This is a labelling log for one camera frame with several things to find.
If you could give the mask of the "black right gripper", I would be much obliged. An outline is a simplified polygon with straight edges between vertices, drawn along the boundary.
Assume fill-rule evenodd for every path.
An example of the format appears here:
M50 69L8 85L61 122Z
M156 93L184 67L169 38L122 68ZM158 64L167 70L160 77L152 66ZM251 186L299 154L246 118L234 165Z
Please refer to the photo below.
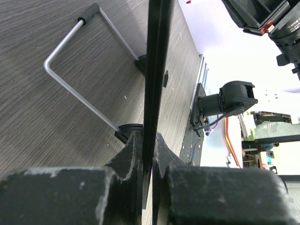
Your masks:
M300 2L298 0L224 0L227 12L243 32L267 34L281 54L277 64L293 64L300 75Z

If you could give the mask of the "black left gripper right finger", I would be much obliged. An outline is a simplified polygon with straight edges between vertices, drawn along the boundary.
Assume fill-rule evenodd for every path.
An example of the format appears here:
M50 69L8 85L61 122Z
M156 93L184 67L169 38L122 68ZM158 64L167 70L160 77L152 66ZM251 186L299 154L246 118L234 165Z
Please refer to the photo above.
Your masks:
M296 225L282 179L262 169L188 166L157 134L155 225Z

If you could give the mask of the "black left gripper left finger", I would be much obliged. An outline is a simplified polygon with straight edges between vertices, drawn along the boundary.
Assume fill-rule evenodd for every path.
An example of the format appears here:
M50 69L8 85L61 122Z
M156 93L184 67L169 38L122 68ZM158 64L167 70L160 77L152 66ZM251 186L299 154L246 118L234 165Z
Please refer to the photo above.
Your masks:
M102 167L31 167L0 180L3 225L139 225L142 134Z

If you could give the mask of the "white whiteboard black frame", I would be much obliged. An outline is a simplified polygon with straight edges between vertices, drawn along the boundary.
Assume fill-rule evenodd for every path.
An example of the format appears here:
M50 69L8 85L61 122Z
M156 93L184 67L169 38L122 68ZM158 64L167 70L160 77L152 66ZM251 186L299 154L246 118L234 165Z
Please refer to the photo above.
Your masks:
M162 89L165 79L170 27L174 2L151 0L148 11L148 36L144 116L142 134L142 205L146 206L149 188L157 183L154 164Z

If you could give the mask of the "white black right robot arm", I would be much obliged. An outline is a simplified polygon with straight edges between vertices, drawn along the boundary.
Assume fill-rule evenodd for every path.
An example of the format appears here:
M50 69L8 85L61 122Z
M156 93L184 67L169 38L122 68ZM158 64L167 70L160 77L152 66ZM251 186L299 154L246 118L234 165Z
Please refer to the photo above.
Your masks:
M256 36L268 34L281 51L277 64L294 64L300 73L300 2L298 0L224 0L230 17L243 32ZM222 118L238 115L258 103L250 82L226 83L215 95L198 100L204 116Z

